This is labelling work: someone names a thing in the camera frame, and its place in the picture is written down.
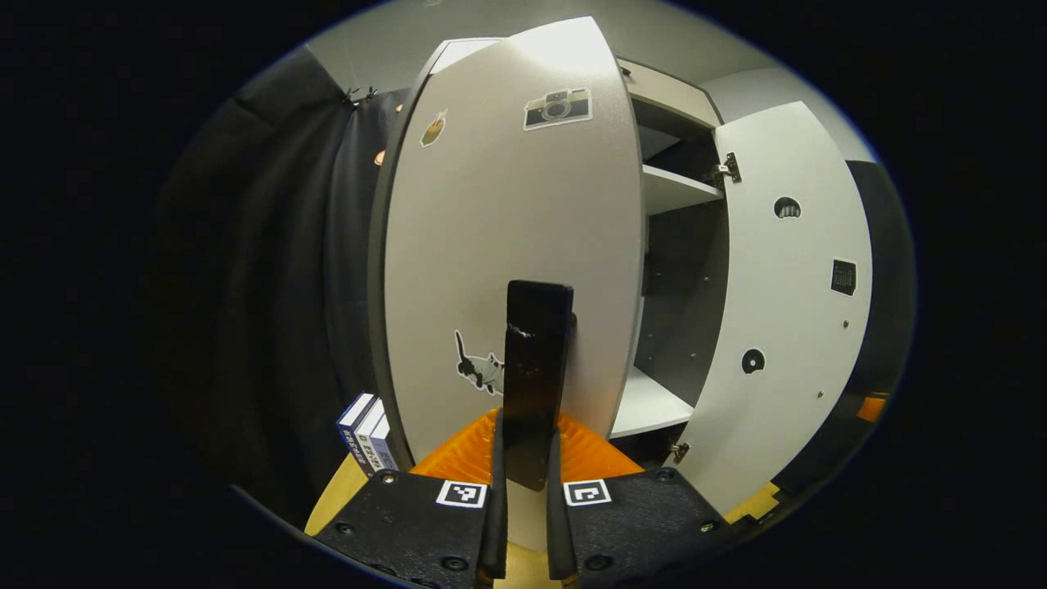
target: book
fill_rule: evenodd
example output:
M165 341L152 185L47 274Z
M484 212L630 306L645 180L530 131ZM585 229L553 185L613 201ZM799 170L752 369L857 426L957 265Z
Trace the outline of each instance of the book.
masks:
M399 471L396 466L396 461L393 460L393 454L389 453L389 445L386 438L389 435L389 421L386 416L382 416L382 421L378 423L375 427L375 431L371 434L371 444L375 447L375 453L378 454L378 459L382 463L383 469L389 469L391 471Z
M354 432L360 426L360 423L363 422L364 417L366 417L367 410L375 404L375 395L371 393L360 394L349 406L346 412L341 414L337 423L338 432L341 433L342 439L346 440L346 447L364 473L371 470L371 463L363 455L363 450L360 449L360 443L356 439Z
M382 407L382 400L378 400L375 402L375 405L372 405L371 409L367 410L367 416L360 423L360 427L353 432L356 434L357 441L360 443L360 450L363 452L363 456L367 459L367 463L371 466L370 473L364 471L364 474L369 477L382 470L382 463L378 459L375 447L371 444L371 433L375 431L375 428L378 427L378 423L381 422L384 416L385 408Z

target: cabinet shelf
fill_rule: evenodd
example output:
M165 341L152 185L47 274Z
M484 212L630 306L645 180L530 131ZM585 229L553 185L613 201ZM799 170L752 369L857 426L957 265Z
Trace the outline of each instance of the cabinet shelf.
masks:
M644 206L648 216L721 198L721 189L644 164Z
M693 412L693 407L639 368L630 366L610 437L620 438L685 424Z

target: cabinet door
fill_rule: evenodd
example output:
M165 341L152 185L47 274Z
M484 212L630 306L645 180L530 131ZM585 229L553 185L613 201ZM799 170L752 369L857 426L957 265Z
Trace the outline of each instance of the cabinet door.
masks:
M645 219L629 97L596 23L480 48L430 75L408 115L375 344L387 346L415 460L500 407L514 278L574 287L561 410L606 436L633 342Z
M854 180L805 105L714 134L741 180L725 178L730 257L727 275L711 277L727 279L727 299L677 468L722 514L776 476L828 416L862 345L873 276ZM779 216L783 198L798 217ZM841 286L850 267L853 281Z

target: cabinet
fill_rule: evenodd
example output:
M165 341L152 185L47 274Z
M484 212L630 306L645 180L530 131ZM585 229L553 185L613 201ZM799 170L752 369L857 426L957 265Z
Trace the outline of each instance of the cabinet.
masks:
M500 405L458 372L454 334L466 355L504 360L513 278L575 289L561 410L606 436L687 422L691 450L675 466L721 513L825 420L861 346L871 259L844 158L803 104L723 124L705 92L616 59L582 18L445 43L399 116L376 195L369 304L387 367L379 392L416 460ZM707 177L729 155L737 174ZM669 240L652 276L651 227L684 210L706 234ZM697 277L712 286L676 284L659 299L684 279L672 264L713 241L701 263L714 275ZM663 349L678 353L680 370L660 379L645 329L680 333L673 304L706 349ZM693 390L670 390L673 379Z

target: cat sticker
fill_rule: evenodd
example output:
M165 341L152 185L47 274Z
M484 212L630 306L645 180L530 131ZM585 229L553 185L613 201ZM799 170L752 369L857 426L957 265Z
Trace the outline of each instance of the cat sticker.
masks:
M442 110L437 113L432 118L432 122L425 128L425 132L422 133L422 146L431 145L440 134L444 132L444 127L447 124L447 111Z
M506 364L499 362L494 353L487 355L487 358L466 356L462 334L458 330L454 331L454 340L458 342L459 377L472 384L477 391L487 391L491 397L500 395L505 383Z

